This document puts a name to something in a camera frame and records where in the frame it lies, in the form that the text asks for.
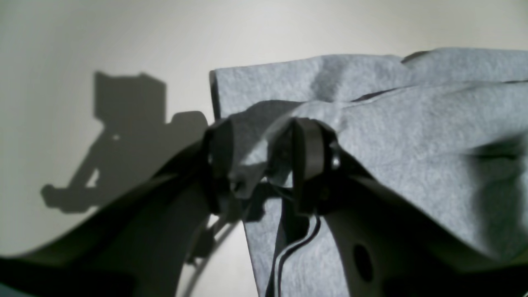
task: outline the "white wall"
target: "white wall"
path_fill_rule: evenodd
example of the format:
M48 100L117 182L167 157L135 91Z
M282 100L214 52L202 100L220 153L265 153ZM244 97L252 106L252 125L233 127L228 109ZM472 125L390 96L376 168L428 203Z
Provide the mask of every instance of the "white wall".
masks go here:
M39 191L65 186L102 130L95 71L148 73L168 86L167 121L200 110L211 123L215 68L444 46L528 50L528 2L0 1L0 254L34 248L93 213L46 208ZM213 260L195 295L256 295L241 229L225 245L215 259L236 264Z

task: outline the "wall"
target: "wall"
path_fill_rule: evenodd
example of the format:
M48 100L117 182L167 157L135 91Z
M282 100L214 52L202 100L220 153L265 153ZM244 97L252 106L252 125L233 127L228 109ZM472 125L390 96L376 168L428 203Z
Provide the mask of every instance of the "wall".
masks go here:
M0 254L37 247L96 210L64 214L40 194L46 184L66 187L105 129L94 117L96 72L145 73L166 87L166 123L192 110L212 123L208 72L215 68L444 46L528 50L528 2L4 0ZM196 296L256 294L237 230L211 260Z

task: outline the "gray felt fabric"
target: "gray felt fabric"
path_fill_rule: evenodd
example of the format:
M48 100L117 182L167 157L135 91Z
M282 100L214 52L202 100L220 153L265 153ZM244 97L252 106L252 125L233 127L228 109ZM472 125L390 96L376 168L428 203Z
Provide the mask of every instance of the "gray felt fabric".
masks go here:
M508 260L528 248L528 52L327 55L215 73L220 115L233 119L240 197L262 178L268 144L288 119L309 117L335 129L341 146L381 183L475 249ZM291 186L291 178L268 178ZM262 221L246 224L261 296L280 218L280 202L272 201ZM348 296L324 220L286 261L282 292Z

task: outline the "gray cloth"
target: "gray cloth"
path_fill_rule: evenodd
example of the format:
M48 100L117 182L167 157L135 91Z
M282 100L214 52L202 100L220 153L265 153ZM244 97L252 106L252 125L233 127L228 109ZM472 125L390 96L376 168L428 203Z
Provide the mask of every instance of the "gray cloth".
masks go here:
M288 119L309 117L335 129L341 146L381 183L471 247L501 260L528 248L528 52L327 55L215 73L219 113L234 123L238 196L248 197L261 179L268 144ZM291 186L291 177L269 178ZM276 201L262 221L246 224L261 296L274 255ZM348 296L324 220L285 262L282 292Z

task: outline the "hole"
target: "hole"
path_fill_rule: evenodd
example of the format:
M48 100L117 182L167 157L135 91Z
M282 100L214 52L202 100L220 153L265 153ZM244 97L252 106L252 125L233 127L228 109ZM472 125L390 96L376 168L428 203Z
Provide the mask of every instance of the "hole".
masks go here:
M370 283L374 279L374 268L370 259L369 251L362 245L354 247L354 262L361 278Z

